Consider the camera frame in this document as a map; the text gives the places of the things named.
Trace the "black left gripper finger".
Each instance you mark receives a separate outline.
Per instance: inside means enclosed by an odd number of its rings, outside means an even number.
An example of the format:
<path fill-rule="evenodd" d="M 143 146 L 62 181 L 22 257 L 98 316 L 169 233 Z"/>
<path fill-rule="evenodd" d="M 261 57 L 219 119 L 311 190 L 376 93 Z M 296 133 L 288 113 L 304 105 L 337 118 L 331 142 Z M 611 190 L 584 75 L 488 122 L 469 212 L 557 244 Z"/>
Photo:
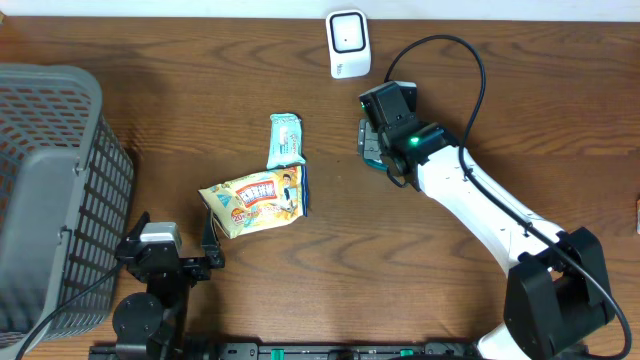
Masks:
<path fill-rule="evenodd" d="M 201 247 L 207 257 L 221 258 L 223 255 L 215 229 L 215 221 L 210 210 L 207 211 Z"/>
<path fill-rule="evenodd" d="M 150 222 L 150 214 L 144 211 L 131 231 L 127 234 L 128 241 L 139 241 L 144 227 Z"/>

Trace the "yellow snack bag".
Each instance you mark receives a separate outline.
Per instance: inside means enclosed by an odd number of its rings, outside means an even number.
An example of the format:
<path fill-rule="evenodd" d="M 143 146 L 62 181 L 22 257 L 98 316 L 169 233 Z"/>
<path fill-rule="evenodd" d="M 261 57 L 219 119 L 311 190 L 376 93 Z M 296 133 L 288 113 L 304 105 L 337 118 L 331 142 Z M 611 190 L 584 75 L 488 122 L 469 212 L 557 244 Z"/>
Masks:
<path fill-rule="evenodd" d="M 286 226 L 308 213 L 304 165 L 266 170 L 198 191 L 229 239 Z"/>

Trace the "green wet wipes pack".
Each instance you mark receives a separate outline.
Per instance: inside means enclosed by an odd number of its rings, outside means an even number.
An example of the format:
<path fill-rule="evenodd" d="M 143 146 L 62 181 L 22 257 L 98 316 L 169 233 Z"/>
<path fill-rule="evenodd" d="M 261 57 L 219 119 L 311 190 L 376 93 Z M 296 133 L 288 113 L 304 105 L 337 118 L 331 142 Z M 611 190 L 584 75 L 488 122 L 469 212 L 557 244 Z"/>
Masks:
<path fill-rule="evenodd" d="M 293 113 L 270 115 L 271 136 L 266 167 L 284 168 L 305 164 L 302 153 L 302 121 Z"/>

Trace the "blue mouthwash bottle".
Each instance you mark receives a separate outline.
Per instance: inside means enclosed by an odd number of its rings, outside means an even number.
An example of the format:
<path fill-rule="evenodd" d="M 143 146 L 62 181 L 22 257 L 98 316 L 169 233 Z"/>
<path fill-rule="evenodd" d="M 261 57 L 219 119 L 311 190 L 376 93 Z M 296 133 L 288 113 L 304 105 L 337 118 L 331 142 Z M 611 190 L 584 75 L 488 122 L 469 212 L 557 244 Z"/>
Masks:
<path fill-rule="evenodd" d="M 384 164 L 378 153 L 363 153 L 362 154 L 363 161 L 370 167 L 386 172 L 388 167 Z"/>

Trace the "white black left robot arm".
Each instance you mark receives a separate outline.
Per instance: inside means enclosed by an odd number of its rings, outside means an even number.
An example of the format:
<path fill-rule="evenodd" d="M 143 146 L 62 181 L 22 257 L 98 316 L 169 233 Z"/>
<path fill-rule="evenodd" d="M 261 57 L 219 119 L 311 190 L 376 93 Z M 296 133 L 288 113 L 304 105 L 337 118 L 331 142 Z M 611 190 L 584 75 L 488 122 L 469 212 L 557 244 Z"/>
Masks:
<path fill-rule="evenodd" d="M 144 292 L 122 300 L 113 314 L 118 359 L 179 359 L 191 348 L 184 327 L 190 290 L 208 281 L 225 258 L 213 221 L 205 221 L 199 257 L 180 255 L 181 238 L 173 222 L 153 222 L 145 212 L 116 247 L 116 259 Z"/>

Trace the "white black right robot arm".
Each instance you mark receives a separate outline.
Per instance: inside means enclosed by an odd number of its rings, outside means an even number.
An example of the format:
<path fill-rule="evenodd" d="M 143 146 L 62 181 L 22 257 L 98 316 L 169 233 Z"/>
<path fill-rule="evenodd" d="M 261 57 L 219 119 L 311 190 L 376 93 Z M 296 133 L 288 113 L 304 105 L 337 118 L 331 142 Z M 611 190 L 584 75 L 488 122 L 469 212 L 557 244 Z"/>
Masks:
<path fill-rule="evenodd" d="M 416 113 L 415 84 L 390 81 L 359 100 L 380 159 L 398 186 L 449 210 L 488 249 L 507 277 L 501 325 L 475 348 L 488 359 L 552 359 L 610 323 L 609 279 L 599 240 L 566 232 L 488 176 L 457 140 Z"/>

